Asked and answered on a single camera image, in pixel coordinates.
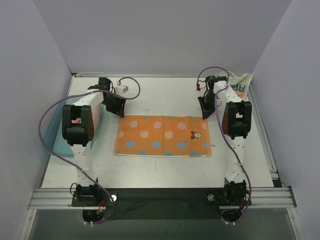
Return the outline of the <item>orange polka dot towel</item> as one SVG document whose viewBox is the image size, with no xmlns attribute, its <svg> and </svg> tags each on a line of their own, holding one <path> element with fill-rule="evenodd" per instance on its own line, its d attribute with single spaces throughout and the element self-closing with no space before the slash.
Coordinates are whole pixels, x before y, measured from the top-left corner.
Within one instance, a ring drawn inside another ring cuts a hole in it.
<svg viewBox="0 0 320 240">
<path fill-rule="evenodd" d="M 127 115 L 119 121 L 114 154 L 209 157 L 210 143 L 208 121 L 202 117 Z"/>
</svg>

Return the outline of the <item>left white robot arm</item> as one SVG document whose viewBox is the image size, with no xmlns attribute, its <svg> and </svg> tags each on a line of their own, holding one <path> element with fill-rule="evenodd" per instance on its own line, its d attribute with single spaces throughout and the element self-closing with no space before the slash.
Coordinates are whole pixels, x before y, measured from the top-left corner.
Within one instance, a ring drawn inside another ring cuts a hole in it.
<svg viewBox="0 0 320 240">
<path fill-rule="evenodd" d="M 102 193 L 97 186 L 98 177 L 91 154 L 102 106 L 108 112 L 124 117 L 126 100 L 122 96 L 128 90 L 128 86 L 119 82 L 112 87 L 110 79 L 100 77 L 97 84 L 88 87 L 88 95 L 80 97 L 73 104 L 65 104 L 62 108 L 62 137 L 72 150 L 73 163 L 78 166 L 78 182 L 74 194 L 77 198 L 83 197 L 90 206 L 101 201 Z"/>
</svg>

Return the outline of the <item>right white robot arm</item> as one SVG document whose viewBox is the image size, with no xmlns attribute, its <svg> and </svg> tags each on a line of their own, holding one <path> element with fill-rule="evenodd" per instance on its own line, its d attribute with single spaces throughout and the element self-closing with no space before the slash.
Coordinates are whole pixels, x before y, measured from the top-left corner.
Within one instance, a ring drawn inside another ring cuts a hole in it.
<svg viewBox="0 0 320 240">
<path fill-rule="evenodd" d="M 245 142 L 251 131 L 252 104 L 240 98 L 227 85 L 226 76 L 210 75 L 203 81 L 205 92 L 198 97 L 202 118 L 213 114 L 217 118 L 219 130 L 227 142 L 227 170 L 223 188 L 208 194 L 208 201 L 220 206 L 244 206 L 249 191 L 243 170 Z"/>
</svg>

